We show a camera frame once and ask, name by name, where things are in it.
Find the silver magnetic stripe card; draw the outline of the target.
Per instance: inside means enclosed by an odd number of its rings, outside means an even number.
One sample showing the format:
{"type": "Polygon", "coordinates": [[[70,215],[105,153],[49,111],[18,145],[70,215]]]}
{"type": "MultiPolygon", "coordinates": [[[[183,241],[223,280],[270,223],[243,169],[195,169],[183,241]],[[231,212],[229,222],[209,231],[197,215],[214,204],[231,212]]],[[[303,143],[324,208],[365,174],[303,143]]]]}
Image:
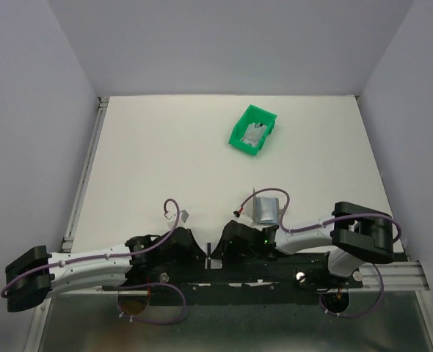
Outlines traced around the silver magnetic stripe card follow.
{"type": "Polygon", "coordinates": [[[217,258],[217,243],[208,242],[205,253],[205,270],[220,270],[222,268],[222,261],[217,258]]]}

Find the grey card holder wallet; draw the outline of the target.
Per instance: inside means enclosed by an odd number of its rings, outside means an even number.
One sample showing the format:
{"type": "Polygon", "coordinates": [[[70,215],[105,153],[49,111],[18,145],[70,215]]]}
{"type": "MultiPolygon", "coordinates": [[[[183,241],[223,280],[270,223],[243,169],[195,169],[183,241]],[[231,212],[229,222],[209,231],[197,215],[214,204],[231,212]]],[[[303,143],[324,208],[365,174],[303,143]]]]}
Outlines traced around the grey card holder wallet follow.
{"type": "Polygon", "coordinates": [[[281,188],[269,187],[252,190],[252,217],[256,224],[279,224],[282,210],[277,197],[262,197],[263,192],[279,192],[287,196],[281,188]]]}

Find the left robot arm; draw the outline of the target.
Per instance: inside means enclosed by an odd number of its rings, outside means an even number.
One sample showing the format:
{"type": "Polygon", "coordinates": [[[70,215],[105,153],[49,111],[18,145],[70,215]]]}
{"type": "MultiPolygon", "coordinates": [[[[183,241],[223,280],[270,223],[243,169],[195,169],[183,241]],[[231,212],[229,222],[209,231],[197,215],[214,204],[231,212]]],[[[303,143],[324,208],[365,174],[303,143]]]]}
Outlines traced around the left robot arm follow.
{"type": "Polygon", "coordinates": [[[135,236],[124,244],[84,253],[49,253],[45,246],[35,246],[6,266],[1,297],[8,312],[23,312],[46,298],[83,288],[124,285],[135,290],[157,266],[204,260],[205,252],[184,227],[164,235],[135,236]]]}

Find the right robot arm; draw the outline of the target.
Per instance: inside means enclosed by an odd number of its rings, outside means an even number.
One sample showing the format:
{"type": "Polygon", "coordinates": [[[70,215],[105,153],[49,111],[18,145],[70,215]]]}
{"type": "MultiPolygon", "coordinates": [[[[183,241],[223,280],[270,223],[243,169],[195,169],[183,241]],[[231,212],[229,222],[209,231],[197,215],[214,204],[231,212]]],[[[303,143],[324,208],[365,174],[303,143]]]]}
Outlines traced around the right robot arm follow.
{"type": "Polygon", "coordinates": [[[242,261],[245,257],[278,260],[306,249],[334,246],[319,269],[321,282],[336,287],[364,263],[390,264],[401,225],[390,215],[350,202],[338,202],[330,216],[304,227],[282,223],[262,228],[229,221],[211,258],[242,261]]]}

